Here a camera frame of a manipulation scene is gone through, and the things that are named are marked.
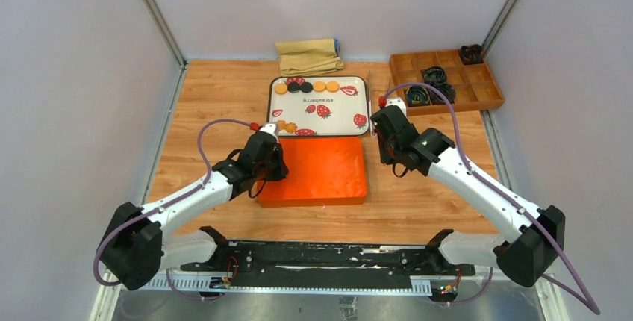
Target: beige towel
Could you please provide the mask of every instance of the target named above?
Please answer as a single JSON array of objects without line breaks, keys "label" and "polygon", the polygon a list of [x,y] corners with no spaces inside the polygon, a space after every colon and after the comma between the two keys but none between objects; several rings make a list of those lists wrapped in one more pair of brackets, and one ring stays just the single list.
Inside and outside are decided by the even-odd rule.
[{"label": "beige towel", "polygon": [[275,43],[282,76],[315,76],[343,69],[334,39]]}]

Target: orange board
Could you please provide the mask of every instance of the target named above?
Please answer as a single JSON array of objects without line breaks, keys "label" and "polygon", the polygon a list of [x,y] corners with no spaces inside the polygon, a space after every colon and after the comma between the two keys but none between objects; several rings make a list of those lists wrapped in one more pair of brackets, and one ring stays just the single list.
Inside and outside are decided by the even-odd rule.
[{"label": "orange board", "polygon": [[288,176],[258,196],[263,207],[363,204],[365,160],[359,137],[280,139]]}]

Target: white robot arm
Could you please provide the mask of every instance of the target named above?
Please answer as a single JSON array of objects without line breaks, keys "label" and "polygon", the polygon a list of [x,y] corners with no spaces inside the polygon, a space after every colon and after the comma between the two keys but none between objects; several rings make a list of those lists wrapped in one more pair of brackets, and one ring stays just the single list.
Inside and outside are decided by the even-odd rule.
[{"label": "white robot arm", "polygon": [[[501,185],[470,159],[464,165],[455,144],[435,128],[418,133],[405,115],[401,99],[390,99],[371,117],[378,134],[381,162],[392,165],[394,175],[404,176],[411,170],[454,190],[475,207],[499,230],[498,235],[462,234],[453,230],[441,231],[428,247],[436,249],[448,264],[474,264],[498,267],[511,280],[531,287],[558,256],[552,245],[524,215],[539,216],[537,220],[562,248],[565,216],[556,207],[539,208]],[[397,175],[396,165],[405,171]],[[503,193],[513,196],[516,208],[490,186],[477,179],[483,178]]]},{"label": "white robot arm", "polygon": [[102,239],[105,245],[97,255],[99,260],[129,290],[142,287],[161,270],[211,260],[218,241],[224,240],[221,234],[210,227],[183,236],[172,234],[204,211],[241,193],[250,193],[257,181],[285,178],[288,168],[278,132],[276,123],[265,124],[249,138],[244,149],[233,151],[207,175],[171,196],[141,207],[130,202],[119,206]]}]

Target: white tray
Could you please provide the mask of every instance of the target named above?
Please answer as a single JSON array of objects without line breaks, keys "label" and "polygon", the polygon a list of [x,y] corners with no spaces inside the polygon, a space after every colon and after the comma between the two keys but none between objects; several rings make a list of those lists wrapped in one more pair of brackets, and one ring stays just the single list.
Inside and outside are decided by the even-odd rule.
[{"label": "white tray", "polygon": [[[284,94],[275,92],[275,85],[286,84],[285,77],[277,77],[270,84],[268,121],[294,123],[299,135],[282,129],[280,137],[328,137],[361,136],[369,130],[369,99],[365,81],[358,76],[314,76],[304,77],[305,83],[336,81],[340,88],[336,92],[324,90]],[[325,106],[329,113],[324,113]],[[314,134],[302,133],[313,131]]]}]

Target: wooden organizer box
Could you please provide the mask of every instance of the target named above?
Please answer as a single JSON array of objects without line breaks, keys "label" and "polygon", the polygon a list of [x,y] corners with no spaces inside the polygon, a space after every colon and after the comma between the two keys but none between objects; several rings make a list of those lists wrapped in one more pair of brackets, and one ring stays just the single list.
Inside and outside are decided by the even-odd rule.
[{"label": "wooden organizer box", "polygon": [[[456,112],[466,110],[492,110],[503,104],[503,95],[488,69],[488,65],[464,65],[459,58],[458,50],[440,50],[428,52],[414,52],[410,54],[392,54],[389,68],[393,78],[393,86],[406,82],[423,82],[422,71],[440,66],[446,71],[449,84],[455,88]],[[398,96],[407,101],[405,88],[397,90]],[[445,104],[409,107],[409,116],[423,114],[447,113],[449,108]]]}]

